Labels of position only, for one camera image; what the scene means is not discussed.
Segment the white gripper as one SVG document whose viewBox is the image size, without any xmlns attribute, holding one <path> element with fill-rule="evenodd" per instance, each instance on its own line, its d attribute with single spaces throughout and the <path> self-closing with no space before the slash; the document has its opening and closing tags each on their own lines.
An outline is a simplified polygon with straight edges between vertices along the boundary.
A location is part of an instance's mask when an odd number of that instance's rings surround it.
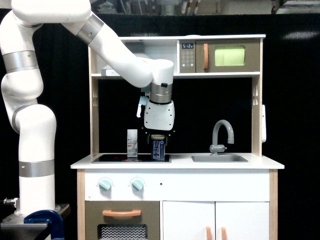
<svg viewBox="0 0 320 240">
<path fill-rule="evenodd" d="M 167 104 L 157 104 L 148 100 L 143 115 L 147 144 L 151 144 L 151 135 L 166 135 L 165 145 L 167 146 L 170 143 L 170 133 L 173 130 L 174 121 L 175 106 L 173 101 Z"/>
</svg>

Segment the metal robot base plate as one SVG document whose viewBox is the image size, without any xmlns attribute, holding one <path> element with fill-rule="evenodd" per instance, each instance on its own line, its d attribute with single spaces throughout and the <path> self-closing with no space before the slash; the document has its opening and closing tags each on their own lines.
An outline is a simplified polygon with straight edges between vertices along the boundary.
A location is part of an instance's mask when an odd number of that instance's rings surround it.
<svg viewBox="0 0 320 240">
<path fill-rule="evenodd" d="M 53 210 L 40 210 L 28 216 L 20 213 L 13 203 L 14 213 L 0 221 L 2 240 L 64 240 L 64 219 L 70 214 L 67 203 L 57 204 Z"/>
</svg>

